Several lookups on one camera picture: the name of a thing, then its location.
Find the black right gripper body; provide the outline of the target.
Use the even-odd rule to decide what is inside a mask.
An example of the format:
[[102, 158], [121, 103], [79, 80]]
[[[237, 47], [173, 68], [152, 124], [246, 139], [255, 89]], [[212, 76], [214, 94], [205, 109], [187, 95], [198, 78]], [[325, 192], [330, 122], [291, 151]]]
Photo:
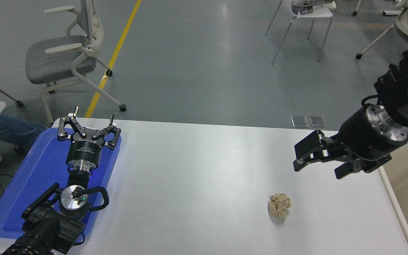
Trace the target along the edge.
[[391, 152], [401, 147], [401, 125], [385, 108], [360, 108], [343, 122], [333, 139], [364, 160], [364, 172], [369, 172], [390, 161]]

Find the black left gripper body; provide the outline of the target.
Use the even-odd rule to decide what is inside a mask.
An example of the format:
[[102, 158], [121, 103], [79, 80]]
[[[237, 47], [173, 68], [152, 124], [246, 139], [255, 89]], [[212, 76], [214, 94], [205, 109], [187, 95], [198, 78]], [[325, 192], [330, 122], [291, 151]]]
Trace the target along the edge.
[[102, 138], [92, 140], [92, 136], [97, 133], [97, 129], [84, 128], [86, 137], [82, 138], [79, 132], [71, 136], [71, 144], [66, 158], [66, 163], [84, 160], [91, 163], [100, 163]]

